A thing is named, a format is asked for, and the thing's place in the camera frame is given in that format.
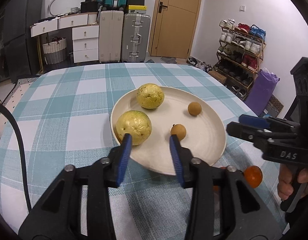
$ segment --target wooden door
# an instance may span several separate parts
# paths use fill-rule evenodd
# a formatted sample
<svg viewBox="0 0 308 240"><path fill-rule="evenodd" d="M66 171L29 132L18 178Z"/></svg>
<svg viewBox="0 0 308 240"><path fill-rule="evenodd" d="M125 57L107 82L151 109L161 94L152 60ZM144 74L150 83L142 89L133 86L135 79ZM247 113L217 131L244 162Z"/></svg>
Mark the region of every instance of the wooden door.
<svg viewBox="0 0 308 240"><path fill-rule="evenodd" d="M187 58L199 1L159 0L151 56Z"/></svg>

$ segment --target silver suitcase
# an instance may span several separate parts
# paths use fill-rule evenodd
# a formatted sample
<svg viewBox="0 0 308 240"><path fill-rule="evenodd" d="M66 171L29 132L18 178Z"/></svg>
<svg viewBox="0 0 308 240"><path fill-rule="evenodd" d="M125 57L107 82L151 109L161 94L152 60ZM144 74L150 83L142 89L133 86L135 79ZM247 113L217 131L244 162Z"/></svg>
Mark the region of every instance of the silver suitcase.
<svg viewBox="0 0 308 240"><path fill-rule="evenodd" d="M151 17L146 14L124 15L122 61L144 62L149 40Z"/></svg>
<svg viewBox="0 0 308 240"><path fill-rule="evenodd" d="M99 29L100 62L119 62L121 60L121 43L123 30L122 11L102 11Z"/></svg>

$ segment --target white plate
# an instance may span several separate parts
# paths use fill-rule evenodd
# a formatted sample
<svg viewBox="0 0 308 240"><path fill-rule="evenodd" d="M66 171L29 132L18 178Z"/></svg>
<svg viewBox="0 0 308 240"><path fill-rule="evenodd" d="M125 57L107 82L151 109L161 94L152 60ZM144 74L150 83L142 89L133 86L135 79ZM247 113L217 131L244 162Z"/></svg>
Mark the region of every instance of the white plate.
<svg viewBox="0 0 308 240"><path fill-rule="evenodd" d="M137 100L137 90L122 96L115 104L111 114L111 129L117 143L116 122L129 110L146 113L152 122L152 133L141 145L133 146L131 158L145 168L166 175L175 175L169 148L170 131L173 124L185 126L187 134L181 141L182 147L191 150L198 157L213 165L222 156L226 146L225 127L218 114L203 100L191 93L170 87L161 87L165 99L154 110L142 108ZM199 102L202 112L191 116L187 107L191 102Z"/></svg>

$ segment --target tablecloth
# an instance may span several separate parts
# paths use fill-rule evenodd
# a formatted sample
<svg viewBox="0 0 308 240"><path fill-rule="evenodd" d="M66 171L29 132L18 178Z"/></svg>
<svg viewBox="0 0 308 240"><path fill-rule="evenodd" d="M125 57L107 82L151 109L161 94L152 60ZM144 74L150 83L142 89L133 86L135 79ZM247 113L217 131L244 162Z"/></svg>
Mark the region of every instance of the tablecloth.
<svg viewBox="0 0 308 240"><path fill-rule="evenodd" d="M32 206L65 165L91 165L117 146L110 129L113 106L145 83L193 93L225 125L241 114L254 115L213 77L188 65L117 63L51 71L30 86L13 111L24 141ZM256 191L283 230L286 223L276 190L279 165L263 160L251 143L228 135L225 152L215 166L227 165L262 169L263 182ZM175 177L148 171L129 160L124 182L109 194L117 239L184 238L191 190L182 189ZM85 234L86 196L84 188L81 224ZM15 232L27 215L18 145L9 123L0 140L0 213Z"/></svg>

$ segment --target screw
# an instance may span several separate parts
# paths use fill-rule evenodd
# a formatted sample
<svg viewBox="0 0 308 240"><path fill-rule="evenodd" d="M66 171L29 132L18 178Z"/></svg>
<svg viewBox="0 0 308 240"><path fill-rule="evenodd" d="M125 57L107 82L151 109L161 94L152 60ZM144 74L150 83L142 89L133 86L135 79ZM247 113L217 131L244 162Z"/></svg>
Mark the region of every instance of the screw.
<svg viewBox="0 0 308 240"><path fill-rule="evenodd" d="M201 159L199 159L199 158L193 158L193 159L191 160L191 162L192 162L193 164L200 164L202 161L201 161Z"/></svg>
<svg viewBox="0 0 308 240"><path fill-rule="evenodd" d="M65 171L73 171L74 168L75 168L75 167L74 167L73 165L69 164L69 165L65 166L64 170L65 170Z"/></svg>
<svg viewBox="0 0 308 240"><path fill-rule="evenodd" d="M108 164L108 163L110 163L110 158L108 158L108 157L102 158L102 159L101 159L101 163L102 163L102 164Z"/></svg>
<svg viewBox="0 0 308 240"><path fill-rule="evenodd" d="M237 171L236 167L230 165L230 166L227 166L227 170L230 171L230 172L235 172Z"/></svg>

